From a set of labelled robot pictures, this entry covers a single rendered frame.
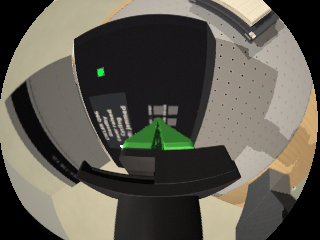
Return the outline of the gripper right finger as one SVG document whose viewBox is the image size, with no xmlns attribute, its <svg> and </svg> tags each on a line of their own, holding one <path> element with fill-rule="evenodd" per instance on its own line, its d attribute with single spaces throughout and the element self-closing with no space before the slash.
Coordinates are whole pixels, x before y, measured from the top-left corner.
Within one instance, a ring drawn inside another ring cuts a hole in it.
<svg viewBox="0 0 320 240">
<path fill-rule="evenodd" d="M 159 149 L 161 149 L 161 145 L 163 150 L 195 148 L 191 139 L 167 125 L 160 117 L 158 118 L 158 127 Z"/>
</svg>

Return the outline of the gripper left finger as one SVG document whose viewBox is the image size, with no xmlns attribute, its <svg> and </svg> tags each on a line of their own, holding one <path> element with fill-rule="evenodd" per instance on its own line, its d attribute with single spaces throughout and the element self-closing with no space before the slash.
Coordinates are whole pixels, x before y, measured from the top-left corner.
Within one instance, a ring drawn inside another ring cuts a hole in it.
<svg viewBox="0 0 320 240">
<path fill-rule="evenodd" d="M 126 139 L 123 148 L 158 149 L 158 118 L 141 131 Z"/>
</svg>

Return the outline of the white well pcr plate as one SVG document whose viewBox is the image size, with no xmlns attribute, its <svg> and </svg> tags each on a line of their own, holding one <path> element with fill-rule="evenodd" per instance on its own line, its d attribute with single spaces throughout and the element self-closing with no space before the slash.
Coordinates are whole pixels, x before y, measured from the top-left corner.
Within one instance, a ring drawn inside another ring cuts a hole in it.
<svg viewBox="0 0 320 240">
<path fill-rule="evenodd" d="M 271 12 L 263 0 L 212 0 L 232 11 L 250 27 Z"/>
</svg>

